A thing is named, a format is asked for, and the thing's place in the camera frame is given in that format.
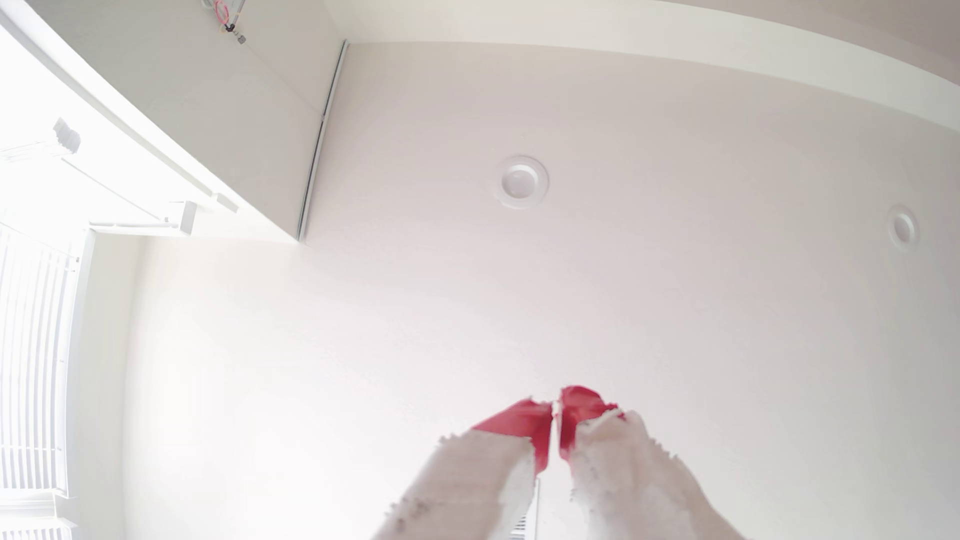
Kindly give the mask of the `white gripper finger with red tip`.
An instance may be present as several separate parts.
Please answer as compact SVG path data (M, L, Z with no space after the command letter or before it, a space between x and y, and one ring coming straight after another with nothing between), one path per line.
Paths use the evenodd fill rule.
M583 386L562 388L558 404L559 455L588 539L743 539L637 412Z
M522 399L443 437L374 539L508 539L546 469L550 401Z

